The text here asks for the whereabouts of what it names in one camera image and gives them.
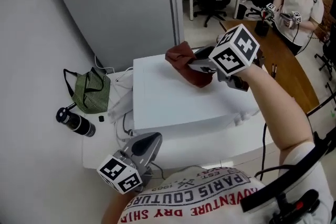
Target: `black container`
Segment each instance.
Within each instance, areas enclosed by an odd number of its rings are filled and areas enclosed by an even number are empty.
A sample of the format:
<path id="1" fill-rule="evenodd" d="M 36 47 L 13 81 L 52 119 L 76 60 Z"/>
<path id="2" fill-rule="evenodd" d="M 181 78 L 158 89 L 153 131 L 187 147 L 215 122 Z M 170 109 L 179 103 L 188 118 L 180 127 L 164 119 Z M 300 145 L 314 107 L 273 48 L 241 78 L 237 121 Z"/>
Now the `black container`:
<path id="1" fill-rule="evenodd" d="M 60 108 L 57 111 L 56 120 L 81 135 L 91 137 L 96 132 L 96 127 L 91 122 L 66 108 Z"/>
<path id="2" fill-rule="evenodd" d="M 263 22 L 262 20 L 259 20 L 257 22 L 257 26 L 254 29 L 254 31 L 257 33 L 258 36 L 265 37 L 268 33 L 269 24 L 266 22 Z"/>
<path id="3" fill-rule="evenodd" d="M 245 13 L 246 13 L 247 7 L 245 7 L 244 5 L 240 4 L 238 7 L 238 12 L 237 12 L 237 19 L 238 20 L 243 20 Z"/>

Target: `handbag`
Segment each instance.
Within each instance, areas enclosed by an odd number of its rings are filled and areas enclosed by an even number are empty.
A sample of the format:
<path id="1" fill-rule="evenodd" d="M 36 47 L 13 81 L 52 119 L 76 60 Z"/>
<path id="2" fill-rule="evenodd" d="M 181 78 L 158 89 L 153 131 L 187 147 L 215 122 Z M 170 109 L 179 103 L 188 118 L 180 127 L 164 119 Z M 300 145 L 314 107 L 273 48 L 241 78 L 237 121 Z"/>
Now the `handbag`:
<path id="1" fill-rule="evenodd" d="M 77 77 L 75 90 L 68 83 L 66 73 Z M 86 114 L 107 111 L 111 80 L 105 74 L 93 67 L 83 75 L 67 69 L 63 70 L 63 74 L 70 96 L 80 110 Z"/>

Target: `woman in white t-shirt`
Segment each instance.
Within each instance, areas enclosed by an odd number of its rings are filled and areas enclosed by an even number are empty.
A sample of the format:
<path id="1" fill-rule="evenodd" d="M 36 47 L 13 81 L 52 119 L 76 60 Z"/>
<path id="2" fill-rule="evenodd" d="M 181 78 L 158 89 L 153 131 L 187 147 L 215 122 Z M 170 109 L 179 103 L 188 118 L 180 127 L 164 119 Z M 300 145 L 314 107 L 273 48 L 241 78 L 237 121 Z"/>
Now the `woman in white t-shirt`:
<path id="1" fill-rule="evenodd" d="M 284 40 L 288 48 L 296 55 L 302 46 L 306 46 L 313 31 L 322 22 L 324 7 L 322 0 L 274 0 L 276 7 L 275 31 Z M 291 14 L 298 12 L 301 23 L 293 24 L 285 20 L 280 13 Z"/>
<path id="2" fill-rule="evenodd" d="M 270 135 L 280 149 L 280 165 L 297 164 L 314 148 L 311 128 L 301 107 L 258 66 L 251 65 L 237 75 L 250 85 Z M 189 167 L 140 194 L 114 193 L 102 224 L 270 223 L 273 214 L 279 212 L 275 201 L 265 203 L 252 212 L 243 212 L 240 205 L 243 198 L 264 186 L 257 178 L 233 167 L 209 170 Z M 311 214 L 305 214 L 298 223 L 329 224 L 333 198 L 321 163 L 286 193 L 288 202 L 296 202 L 311 189 L 319 193 L 320 205 Z"/>

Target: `brown cloth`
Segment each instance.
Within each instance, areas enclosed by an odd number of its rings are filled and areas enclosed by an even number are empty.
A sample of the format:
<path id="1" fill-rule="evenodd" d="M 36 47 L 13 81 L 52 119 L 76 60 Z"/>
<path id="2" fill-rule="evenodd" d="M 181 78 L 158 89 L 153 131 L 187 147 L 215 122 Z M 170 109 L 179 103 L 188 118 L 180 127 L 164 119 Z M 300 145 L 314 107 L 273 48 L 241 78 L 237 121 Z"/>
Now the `brown cloth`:
<path id="1" fill-rule="evenodd" d="M 212 74 L 191 69 L 188 62 L 196 59 L 187 41 L 174 46 L 166 52 L 165 59 L 191 84 L 203 88 L 211 83 Z"/>

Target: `floor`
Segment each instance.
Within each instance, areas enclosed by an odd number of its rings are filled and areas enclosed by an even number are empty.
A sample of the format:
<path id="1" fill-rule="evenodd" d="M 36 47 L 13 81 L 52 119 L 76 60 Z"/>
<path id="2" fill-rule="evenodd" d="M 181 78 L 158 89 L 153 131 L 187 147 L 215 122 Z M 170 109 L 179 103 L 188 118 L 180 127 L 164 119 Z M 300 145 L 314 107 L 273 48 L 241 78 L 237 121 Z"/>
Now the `floor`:
<path id="1" fill-rule="evenodd" d="M 248 8 L 252 7 L 251 2 L 245 2 L 245 6 Z M 232 0 L 231 3 L 226 7 L 227 17 L 226 20 L 233 19 L 233 12 L 235 8 L 235 0 Z M 184 30 L 185 30 L 185 40 L 188 41 L 189 45 L 192 48 L 203 47 L 206 44 L 213 42 L 216 40 L 216 37 L 219 34 L 223 33 L 223 29 L 219 25 L 218 19 L 211 18 L 208 27 L 203 27 L 205 16 L 197 16 L 193 21 L 189 20 L 189 6 L 188 1 L 184 1 L 183 3 L 184 9 Z M 258 19 L 257 16 L 254 18 L 245 18 L 245 19 Z M 301 53 L 297 55 L 297 59 L 300 62 L 302 68 L 307 74 L 308 79 L 310 80 L 316 95 L 322 103 L 330 93 L 328 89 L 325 88 L 325 84 L 329 82 L 331 89 L 336 89 L 336 72 L 333 73 L 333 80 L 329 81 L 329 75 L 326 70 L 319 71 L 319 67 L 321 66 L 321 62 L 318 59 L 314 58 L 316 53 L 322 55 L 322 44 L 319 43 L 318 39 L 311 40 L 309 45 L 303 50 Z M 325 135 L 335 127 L 335 109 L 336 104 L 332 101 L 329 102 L 325 107 L 320 109 L 317 113 L 310 117 L 310 122 L 314 131 L 317 131 L 321 138 L 324 138 Z M 260 151 L 250 152 L 247 154 L 243 154 L 245 156 L 236 156 L 232 159 L 226 159 L 221 161 L 220 163 L 202 165 L 205 168 L 212 168 L 218 166 L 230 166 L 236 167 L 250 175 L 254 175 L 258 172 L 261 167 L 261 157 Z M 265 168 L 277 166 L 279 162 L 279 150 L 273 145 L 269 145 L 267 147 L 267 155 L 265 160 Z M 336 197 L 336 169 L 334 169 L 334 164 L 336 163 L 336 151 L 330 153 L 322 160 L 322 165 L 324 167 L 329 186 L 331 189 L 331 193 L 334 197 Z M 174 170 L 165 170 L 164 175 L 168 177 L 169 174 L 175 172 Z M 156 178 L 161 177 L 158 172 L 155 174 Z M 277 172 L 270 172 L 264 175 L 263 182 L 268 184 L 277 178 Z M 161 179 L 154 179 L 150 183 L 150 186 L 158 185 L 162 181 Z"/>

